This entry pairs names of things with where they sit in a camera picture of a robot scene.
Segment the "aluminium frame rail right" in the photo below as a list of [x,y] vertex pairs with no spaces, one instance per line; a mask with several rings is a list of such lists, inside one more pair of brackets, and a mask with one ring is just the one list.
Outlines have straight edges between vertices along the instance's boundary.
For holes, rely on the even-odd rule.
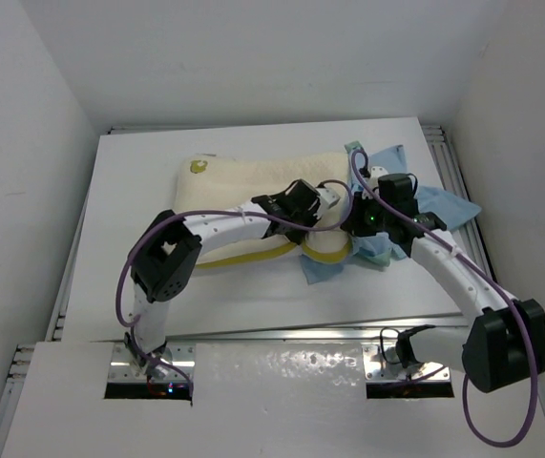
[[[425,125],[422,131],[444,189],[470,200],[457,155],[446,132],[435,125]],[[496,276],[477,221],[470,220],[458,229],[458,233],[463,240],[466,253],[489,277],[495,280]]]

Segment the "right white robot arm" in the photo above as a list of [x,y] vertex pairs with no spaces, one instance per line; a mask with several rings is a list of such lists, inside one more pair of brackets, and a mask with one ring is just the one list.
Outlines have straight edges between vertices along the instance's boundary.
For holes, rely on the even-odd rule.
[[431,357],[463,370],[485,393],[545,372],[543,307],[535,300],[520,301],[480,276],[446,223],[420,209],[410,175],[363,168],[357,178],[371,189],[354,193],[343,230],[355,238],[387,234],[435,279],[470,326],[466,332],[432,324],[402,331],[392,362],[410,370]]

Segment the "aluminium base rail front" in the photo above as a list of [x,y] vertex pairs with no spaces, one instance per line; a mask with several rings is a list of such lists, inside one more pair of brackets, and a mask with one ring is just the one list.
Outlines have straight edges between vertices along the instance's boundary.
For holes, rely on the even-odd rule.
[[[399,335],[408,332],[406,327],[374,326],[344,332],[337,328],[306,329],[279,336],[260,336],[254,339],[244,335],[233,341],[229,336],[214,342],[213,346],[223,356],[229,347],[235,346],[261,354],[269,364],[283,367],[287,377],[297,375],[299,369],[326,371],[340,365],[361,368],[369,385],[393,385],[407,382],[446,383],[450,380],[450,369],[462,369],[462,344],[469,334],[465,326],[414,326],[414,332],[432,334],[426,348],[419,352],[436,354],[440,362],[411,363],[402,367],[398,353]],[[166,384],[169,393],[185,390],[192,381],[197,368],[197,345],[188,342],[170,342],[153,353],[161,364],[153,366],[137,354],[132,342],[126,338],[114,345],[108,383],[111,385],[146,386]]]

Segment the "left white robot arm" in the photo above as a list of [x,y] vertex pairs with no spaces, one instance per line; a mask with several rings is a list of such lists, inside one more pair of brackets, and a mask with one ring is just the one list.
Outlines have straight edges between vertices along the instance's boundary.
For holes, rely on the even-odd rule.
[[166,344],[170,301],[187,286],[200,256],[233,243],[283,236],[297,243],[339,201],[335,191],[298,179],[226,211],[160,213],[129,255],[135,287],[130,347],[139,359]]

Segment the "cream yellow pillow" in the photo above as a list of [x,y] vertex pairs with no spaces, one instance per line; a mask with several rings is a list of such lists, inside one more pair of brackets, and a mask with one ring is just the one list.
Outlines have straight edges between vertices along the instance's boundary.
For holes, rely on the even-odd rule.
[[[173,211],[228,210],[256,196],[277,194],[299,178],[311,185],[328,179],[347,183],[347,154],[327,152],[273,160],[193,156],[179,167]],[[347,258],[351,248],[348,235],[340,229],[309,233],[299,243],[275,236],[213,250],[199,257],[198,267],[225,267],[299,253],[317,262],[334,264]]]

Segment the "blue green pillowcase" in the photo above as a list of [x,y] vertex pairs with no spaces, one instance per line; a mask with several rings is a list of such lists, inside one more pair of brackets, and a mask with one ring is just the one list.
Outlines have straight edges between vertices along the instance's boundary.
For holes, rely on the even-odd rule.
[[[384,169],[388,173],[405,173],[408,170],[404,147],[391,146],[368,157],[358,157],[357,165],[368,166],[370,172]],[[455,231],[475,219],[481,208],[441,188],[419,185],[416,200],[423,212],[433,212]],[[406,253],[392,243],[388,236],[353,238],[339,230],[308,233],[302,243],[300,264],[306,282],[315,284],[329,281],[343,272],[352,259],[386,268],[394,260],[403,260]]]

